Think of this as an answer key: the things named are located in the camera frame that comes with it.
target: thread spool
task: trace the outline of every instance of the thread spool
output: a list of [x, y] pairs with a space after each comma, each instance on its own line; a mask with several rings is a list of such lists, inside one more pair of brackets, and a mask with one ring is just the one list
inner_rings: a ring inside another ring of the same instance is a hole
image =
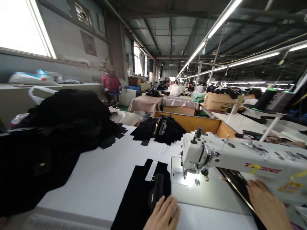
[[270, 103], [275, 94], [277, 94], [276, 89], [267, 89], [265, 93], [261, 96], [261, 98], [257, 101], [257, 103], [254, 105], [253, 110], [262, 112]]

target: hand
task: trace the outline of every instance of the hand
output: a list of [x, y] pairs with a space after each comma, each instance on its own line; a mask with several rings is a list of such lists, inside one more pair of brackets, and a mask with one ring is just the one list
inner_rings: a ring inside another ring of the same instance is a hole
[[255, 213], [267, 230], [292, 230], [284, 204], [259, 181], [249, 180], [246, 186]]
[[[177, 206], [177, 198], [170, 195], [164, 202], [165, 196], [162, 196], [153, 213], [146, 222], [143, 230], [175, 230], [179, 221], [180, 207]], [[170, 218], [177, 207], [173, 219]]]

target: blue crate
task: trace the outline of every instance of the blue crate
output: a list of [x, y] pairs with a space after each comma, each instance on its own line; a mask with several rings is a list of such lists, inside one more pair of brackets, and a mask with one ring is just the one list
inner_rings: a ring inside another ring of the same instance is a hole
[[137, 91], [137, 94], [141, 93], [141, 86], [126, 86], [127, 89], [134, 89]]

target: red plaid shirt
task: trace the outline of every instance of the red plaid shirt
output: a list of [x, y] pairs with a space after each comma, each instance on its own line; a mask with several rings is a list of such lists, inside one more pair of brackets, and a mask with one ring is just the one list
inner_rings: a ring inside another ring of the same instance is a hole
[[102, 75], [102, 86], [103, 88], [107, 88], [110, 92], [118, 93], [121, 85], [122, 84], [117, 77]]

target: framed picture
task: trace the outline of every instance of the framed picture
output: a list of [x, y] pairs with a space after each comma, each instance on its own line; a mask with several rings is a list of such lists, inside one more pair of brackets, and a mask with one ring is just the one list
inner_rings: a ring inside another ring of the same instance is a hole
[[88, 35], [81, 30], [81, 36], [83, 40], [84, 50], [87, 54], [97, 56], [94, 37]]

